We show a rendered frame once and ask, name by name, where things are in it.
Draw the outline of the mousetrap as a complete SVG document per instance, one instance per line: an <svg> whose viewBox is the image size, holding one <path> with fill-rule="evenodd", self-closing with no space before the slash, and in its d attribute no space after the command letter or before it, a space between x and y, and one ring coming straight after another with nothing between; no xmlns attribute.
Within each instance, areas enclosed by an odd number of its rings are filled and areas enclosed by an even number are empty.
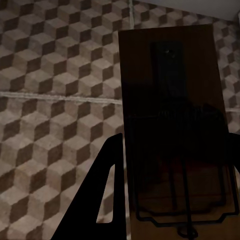
<svg viewBox="0 0 240 240"><path fill-rule="evenodd" d="M118 31L131 240L240 240L212 24Z"/></svg>

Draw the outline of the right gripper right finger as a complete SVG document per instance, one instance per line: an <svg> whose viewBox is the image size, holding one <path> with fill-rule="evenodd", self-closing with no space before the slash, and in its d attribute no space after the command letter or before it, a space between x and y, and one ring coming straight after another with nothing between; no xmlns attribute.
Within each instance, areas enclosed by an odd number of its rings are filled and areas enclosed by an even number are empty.
<svg viewBox="0 0 240 240"><path fill-rule="evenodd" d="M240 173L240 135L229 133L232 163Z"/></svg>

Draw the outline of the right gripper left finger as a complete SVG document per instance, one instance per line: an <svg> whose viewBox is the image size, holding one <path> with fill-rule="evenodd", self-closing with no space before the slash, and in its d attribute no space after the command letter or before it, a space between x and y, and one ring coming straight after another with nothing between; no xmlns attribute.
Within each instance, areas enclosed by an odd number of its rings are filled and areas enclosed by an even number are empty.
<svg viewBox="0 0 240 240"><path fill-rule="evenodd" d="M114 164L112 221L96 223ZM122 133L104 142L51 240L127 240Z"/></svg>

